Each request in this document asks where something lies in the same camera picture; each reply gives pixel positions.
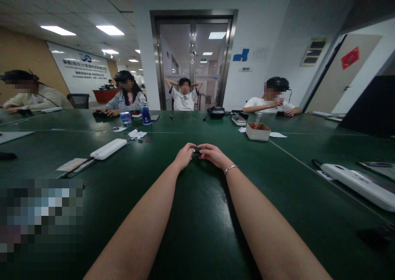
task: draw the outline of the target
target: door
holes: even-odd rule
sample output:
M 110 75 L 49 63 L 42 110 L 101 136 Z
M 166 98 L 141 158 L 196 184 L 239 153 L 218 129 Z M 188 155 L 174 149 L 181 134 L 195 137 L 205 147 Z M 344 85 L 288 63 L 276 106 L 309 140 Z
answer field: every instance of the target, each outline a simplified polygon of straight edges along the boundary
M 331 113 L 381 38 L 380 35 L 348 34 L 306 112 Z
M 162 110 L 173 108 L 165 78 L 178 82 L 186 77 L 192 84 L 203 82 L 195 110 L 222 106 L 231 25 L 231 18 L 156 20 Z

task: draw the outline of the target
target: bracelet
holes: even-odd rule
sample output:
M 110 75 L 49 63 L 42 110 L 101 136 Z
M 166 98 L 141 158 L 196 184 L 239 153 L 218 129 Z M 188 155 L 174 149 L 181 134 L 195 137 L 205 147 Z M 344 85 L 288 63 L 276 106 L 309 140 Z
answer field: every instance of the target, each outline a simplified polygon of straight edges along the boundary
M 239 167 L 239 166 L 236 166 L 236 165 L 230 166 L 230 167 L 226 168 L 226 170 L 224 171 L 223 174 L 226 175 L 226 172 L 228 172 L 228 171 L 231 170 L 232 168 L 238 168 L 238 167 Z

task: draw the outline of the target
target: white t-shirt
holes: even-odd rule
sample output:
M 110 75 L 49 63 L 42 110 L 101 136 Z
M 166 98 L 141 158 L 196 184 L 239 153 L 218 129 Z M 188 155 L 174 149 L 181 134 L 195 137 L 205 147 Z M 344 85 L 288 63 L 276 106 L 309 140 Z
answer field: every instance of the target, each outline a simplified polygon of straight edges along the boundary
M 247 101 L 246 105 L 244 105 L 244 107 L 251 107 L 251 106 L 261 106 L 261 105 L 267 105 L 267 104 L 271 104 L 273 101 L 266 101 L 262 98 L 258 98 L 258 97 L 252 97 L 249 101 Z M 282 106 L 277 106 L 271 109 L 264 109 L 261 111 L 256 111 L 258 112 L 265 112 L 265 113 L 276 113 L 278 111 L 287 111 L 289 109 L 294 109 L 296 106 L 287 102 L 287 101 L 283 101 L 283 105 Z
M 174 86 L 170 89 L 169 93 L 174 99 L 174 110 L 193 111 L 195 98 L 199 95 L 197 88 L 188 94 L 181 94 Z

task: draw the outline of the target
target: reception desk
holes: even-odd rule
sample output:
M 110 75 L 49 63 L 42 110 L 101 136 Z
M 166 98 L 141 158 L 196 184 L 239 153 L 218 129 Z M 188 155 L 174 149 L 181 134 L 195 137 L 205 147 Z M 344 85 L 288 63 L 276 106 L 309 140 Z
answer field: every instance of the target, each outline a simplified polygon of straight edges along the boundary
M 98 103 L 107 103 L 119 92 L 119 90 L 92 90 Z

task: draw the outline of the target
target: cardboard box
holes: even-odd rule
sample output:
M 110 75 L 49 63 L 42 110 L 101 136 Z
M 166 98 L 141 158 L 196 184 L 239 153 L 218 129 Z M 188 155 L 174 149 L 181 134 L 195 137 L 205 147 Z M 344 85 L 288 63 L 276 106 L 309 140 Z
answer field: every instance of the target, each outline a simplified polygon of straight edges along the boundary
M 268 141 L 270 136 L 270 128 L 264 124 L 259 124 L 257 129 L 252 127 L 255 123 L 247 123 L 246 133 L 249 139 Z

